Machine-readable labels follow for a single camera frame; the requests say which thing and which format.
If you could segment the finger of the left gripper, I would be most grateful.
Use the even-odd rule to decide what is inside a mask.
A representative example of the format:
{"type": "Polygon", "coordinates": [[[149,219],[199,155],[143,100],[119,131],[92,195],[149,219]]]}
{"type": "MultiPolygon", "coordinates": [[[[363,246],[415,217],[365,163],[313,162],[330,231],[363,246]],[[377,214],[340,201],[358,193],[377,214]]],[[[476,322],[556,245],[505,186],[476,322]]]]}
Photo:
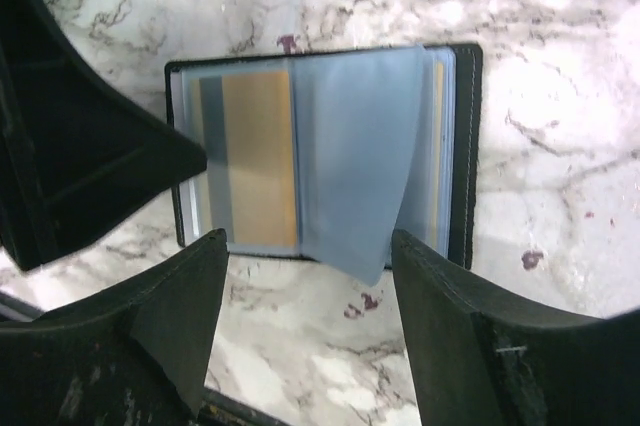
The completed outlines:
{"type": "Polygon", "coordinates": [[[82,59],[43,0],[1,0],[1,243],[20,269],[90,246],[205,166],[82,59]]]}

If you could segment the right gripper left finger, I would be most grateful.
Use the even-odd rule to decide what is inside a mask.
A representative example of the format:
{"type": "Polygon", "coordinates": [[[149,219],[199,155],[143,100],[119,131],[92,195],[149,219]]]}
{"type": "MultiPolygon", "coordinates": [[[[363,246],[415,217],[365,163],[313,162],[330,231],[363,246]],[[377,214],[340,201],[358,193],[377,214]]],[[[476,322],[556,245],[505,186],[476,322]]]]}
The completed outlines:
{"type": "Polygon", "coordinates": [[[2,322],[2,424],[195,423],[228,256],[214,230],[87,298],[2,322]]]}

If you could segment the black card holder wallet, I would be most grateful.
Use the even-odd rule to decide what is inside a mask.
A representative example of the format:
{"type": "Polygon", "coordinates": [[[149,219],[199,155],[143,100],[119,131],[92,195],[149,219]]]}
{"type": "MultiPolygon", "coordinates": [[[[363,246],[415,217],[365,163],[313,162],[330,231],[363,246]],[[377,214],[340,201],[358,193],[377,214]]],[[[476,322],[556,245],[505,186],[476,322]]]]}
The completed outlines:
{"type": "MultiPolygon", "coordinates": [[[[403,229],[453,263],[472,263],[484,55],[476,43],[172,61],[168,123],[201,145],[202,78],[285,70],[291,88],[297,212],[292,249],[234,254],[310,259],[368,285],[403,229]]],[[[216,229],[206,170],[175,187],[177,241],[216,229]]]]}

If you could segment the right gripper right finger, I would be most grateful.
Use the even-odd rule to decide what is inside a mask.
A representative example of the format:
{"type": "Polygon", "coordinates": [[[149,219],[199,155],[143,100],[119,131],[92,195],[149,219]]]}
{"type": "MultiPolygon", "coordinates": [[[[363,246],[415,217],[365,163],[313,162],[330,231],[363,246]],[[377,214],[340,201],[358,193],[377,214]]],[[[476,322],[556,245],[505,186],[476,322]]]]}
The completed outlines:
{"type": "Polygon", "coordinates": [[[392,272],[425,425],[635,425],[639,315],[527,299],[403,230],[392,272]]]}

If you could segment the gold credit card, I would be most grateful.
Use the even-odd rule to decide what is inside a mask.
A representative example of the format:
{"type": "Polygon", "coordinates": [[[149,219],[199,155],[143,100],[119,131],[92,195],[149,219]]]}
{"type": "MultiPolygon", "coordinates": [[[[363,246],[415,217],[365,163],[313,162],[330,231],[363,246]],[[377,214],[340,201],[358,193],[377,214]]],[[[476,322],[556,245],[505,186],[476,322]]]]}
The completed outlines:
{"type": "Polygon", "coordinates": [[[202,78],[208,217],[242,247],[292,249],[297,212],[291,88],[285,70],[202,78]]]}

